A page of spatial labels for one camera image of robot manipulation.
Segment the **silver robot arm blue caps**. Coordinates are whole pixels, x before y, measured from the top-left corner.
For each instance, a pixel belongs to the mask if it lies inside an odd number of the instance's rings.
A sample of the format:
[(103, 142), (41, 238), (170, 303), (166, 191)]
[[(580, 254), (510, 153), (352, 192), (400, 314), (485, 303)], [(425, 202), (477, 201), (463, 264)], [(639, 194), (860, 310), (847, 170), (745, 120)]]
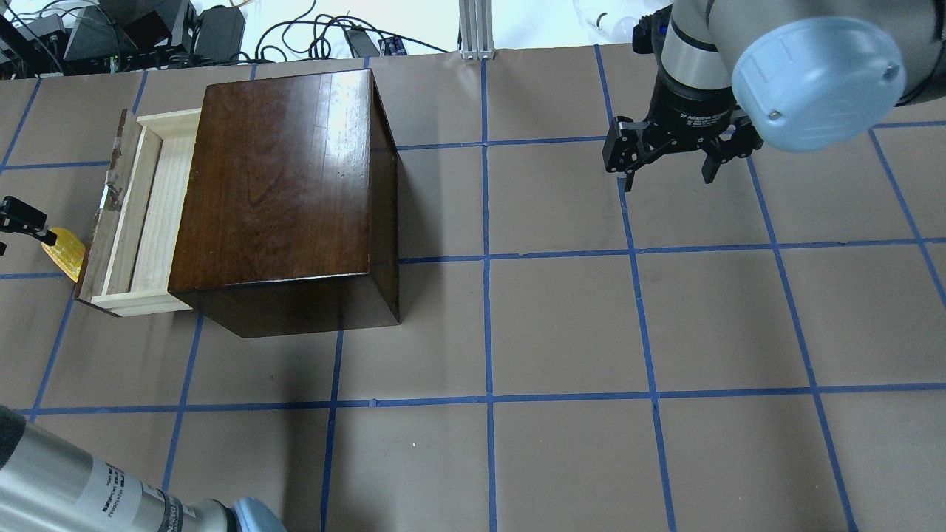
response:
[(662, 156), (703, 152), (710, 184), (757, 149), (819, 151), (944, 97), (942, 1), (673, 1), (632, 48), (656, 79), (646, 117), (613, 117), (602, 146), (625, 191)]

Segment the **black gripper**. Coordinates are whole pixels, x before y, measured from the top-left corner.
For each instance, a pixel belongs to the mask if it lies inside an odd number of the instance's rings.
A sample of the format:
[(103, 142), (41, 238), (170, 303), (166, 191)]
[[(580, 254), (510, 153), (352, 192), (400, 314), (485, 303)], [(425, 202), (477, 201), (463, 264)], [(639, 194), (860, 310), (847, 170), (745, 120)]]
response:
[(625, 193), (632, 191), (636, 171), (646, 154), (681, 154), (702, 149), (705, 184), (712, 184), (720, 166), (734, 158), (747, 158), (763, 148), (764, 140), (753, 124), (729, 128), (736, 101), (730, 87), (699, 89), (677, 81), (665, 71), (656, 77), (650, 108), (644, 121), (613, 117), (602, 145), (602, 165), (618, 174)]

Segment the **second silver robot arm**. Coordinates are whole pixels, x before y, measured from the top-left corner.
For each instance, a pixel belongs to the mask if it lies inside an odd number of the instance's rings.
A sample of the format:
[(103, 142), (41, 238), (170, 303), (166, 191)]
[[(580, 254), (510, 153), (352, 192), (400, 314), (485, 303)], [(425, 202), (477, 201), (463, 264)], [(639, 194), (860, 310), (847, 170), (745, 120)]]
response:
[(2, 408), (4, 531), (283, 531), (260, 499), (183, 504), (7, 407)]

